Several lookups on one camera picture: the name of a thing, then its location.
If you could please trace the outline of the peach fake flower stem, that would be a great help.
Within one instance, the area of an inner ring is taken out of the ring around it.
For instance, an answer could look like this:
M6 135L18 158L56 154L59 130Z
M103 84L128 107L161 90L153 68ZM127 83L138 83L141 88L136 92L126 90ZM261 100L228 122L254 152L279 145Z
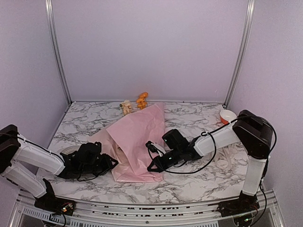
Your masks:
M120 103L120 107L122 109L123 115L126 116L133 112L133 106L130 100L124 100Z

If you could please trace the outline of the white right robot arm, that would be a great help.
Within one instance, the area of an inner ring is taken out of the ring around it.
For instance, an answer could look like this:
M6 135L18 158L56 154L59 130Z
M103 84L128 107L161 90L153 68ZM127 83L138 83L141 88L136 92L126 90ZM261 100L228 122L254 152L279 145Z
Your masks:
M227 124L213 131L204 131L188 141L182 134L172 129L162 139L169 151L152 158L155 172L167 172L180 161L194 161L215 154L219 149L238 144L248 157L242 196L235 200L234 207L244 212L253 204L259 184L264 178L270 155L277 143L277 133L273 125L263 117L243 110Z

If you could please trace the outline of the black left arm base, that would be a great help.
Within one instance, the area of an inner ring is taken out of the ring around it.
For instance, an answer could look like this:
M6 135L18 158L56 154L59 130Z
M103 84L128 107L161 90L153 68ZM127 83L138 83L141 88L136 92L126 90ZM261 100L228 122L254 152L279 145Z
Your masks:
M34 206L43 210L54 212L55 214L64 214L72 216L75 210L76 202L69 199L63 199L55 196L50 182L43 179L46 193L41 197L35 197Z

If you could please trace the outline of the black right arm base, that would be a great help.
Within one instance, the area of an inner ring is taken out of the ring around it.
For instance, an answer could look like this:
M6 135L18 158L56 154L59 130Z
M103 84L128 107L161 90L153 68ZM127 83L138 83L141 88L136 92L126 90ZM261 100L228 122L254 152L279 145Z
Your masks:
M260 205L256 195L247 195L241 191L238 198L219 202L217 211L220 212L222 217L227 217L258 210L259 208Z

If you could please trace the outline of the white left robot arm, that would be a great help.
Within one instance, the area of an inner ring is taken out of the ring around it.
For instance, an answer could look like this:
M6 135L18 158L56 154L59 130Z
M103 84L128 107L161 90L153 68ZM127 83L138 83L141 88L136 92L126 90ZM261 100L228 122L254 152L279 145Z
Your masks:
M79 182L58 178L53 184L55 192L60 196L86 201L146 202L149 191L158 187L164 178L162 173L147 171L151 157L145 144L151 141L162 146L163 133L163 129L151 127L122 130L111 125L101 129L89 137L89 141L101 142L103 152L116 157L119 164L111 173L94 180ZM58 174L62 170L62 165L54 153L39 151L36 146L30 148L29 143L21 145L13 157L12 166L5 170L4 175L12 176L17 180L17 184L28 191L32 191L33 186L35 195L41 195L44 189L40 184L30 182L37 177L26 176L28 170L21 164L22 162L41 168L49 174Z

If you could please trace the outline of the pink wrapping paper sheet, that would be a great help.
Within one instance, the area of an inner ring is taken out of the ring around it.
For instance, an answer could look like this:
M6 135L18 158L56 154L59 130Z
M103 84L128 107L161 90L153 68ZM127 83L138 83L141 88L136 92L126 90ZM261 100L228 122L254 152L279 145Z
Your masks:
M116 182L155 183L162 181L163 175L147 170L151 158L145 144L151 141L163 147L164 132L164 103L155 103L104 127L88 141L100 142L102 152L118 161L111 171Z

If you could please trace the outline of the orange fake flower stem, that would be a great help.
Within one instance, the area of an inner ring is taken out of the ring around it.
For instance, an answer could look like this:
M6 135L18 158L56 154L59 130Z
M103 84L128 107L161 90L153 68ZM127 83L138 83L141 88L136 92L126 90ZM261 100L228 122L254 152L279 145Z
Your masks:
M148 97L148 92L143 92L139 95L138 99L136 100L137 107L140 110L142 110L148 106L147 101L146 101L147 97Z

